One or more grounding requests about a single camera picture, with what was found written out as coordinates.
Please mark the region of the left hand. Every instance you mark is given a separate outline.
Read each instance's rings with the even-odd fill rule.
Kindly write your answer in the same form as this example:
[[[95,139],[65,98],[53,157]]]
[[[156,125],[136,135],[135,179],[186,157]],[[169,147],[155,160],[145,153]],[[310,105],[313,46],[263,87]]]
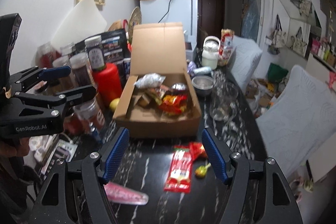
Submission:
[[[0,155],[2,157],[25,157],[29,154],[30,137],[19,139],[1,139]]]

